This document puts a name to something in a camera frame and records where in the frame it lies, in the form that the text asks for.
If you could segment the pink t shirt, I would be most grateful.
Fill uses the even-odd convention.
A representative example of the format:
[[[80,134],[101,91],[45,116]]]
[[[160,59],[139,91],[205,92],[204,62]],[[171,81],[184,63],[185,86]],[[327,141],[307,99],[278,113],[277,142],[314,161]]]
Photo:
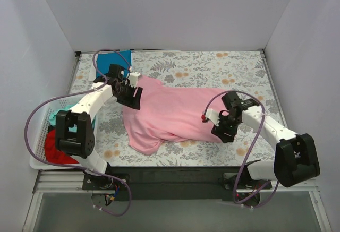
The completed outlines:
[[[140,109],[123,108],[129,146],[134,150],[151,155],[163,141],[221,142],[211,133],[213,124],[203,123],[201,115],[207,106],[216,111],[225,109],[220,100],[210,103],[222,89],[167,87],[147,76],[143,76],[138,85],[143,88]]]

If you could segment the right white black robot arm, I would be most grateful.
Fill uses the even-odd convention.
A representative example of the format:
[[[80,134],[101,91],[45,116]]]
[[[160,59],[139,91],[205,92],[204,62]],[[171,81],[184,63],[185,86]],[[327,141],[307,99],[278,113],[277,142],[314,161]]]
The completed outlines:
[[[311,135],[298,134],[266,115],[263,104],[254,97],[243,100],[238,91],[224,91],[218,96],[225,109],[216,111],[206,106],[202,114],[204,123],[213,123],[213,135],[223,143],[233,142],[238,126],[244,124],[255,130],[256,137],[261,136],[275,152],[273,161],[243,161],[239,177],[244,187],[255,187],[260,180],[291,187],[320,175]]]

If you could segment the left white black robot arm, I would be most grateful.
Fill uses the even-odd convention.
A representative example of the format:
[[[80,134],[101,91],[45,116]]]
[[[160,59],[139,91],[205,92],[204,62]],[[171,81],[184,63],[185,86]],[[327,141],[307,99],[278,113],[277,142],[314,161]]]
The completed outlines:
[[[95,78],[91,91],[69,110],[56,115],[55,147],[75,159],[85,170],[95,176],[96,185],[103,190],[112,186],[113,177],[106,172],[108,163],[95,150],[95,134],[92,121],[112,97],[123,106],[139,110],[143,91],[138,87],[142,78],[139,72],[125,73],[122,66],[112,64],[105,75]]]

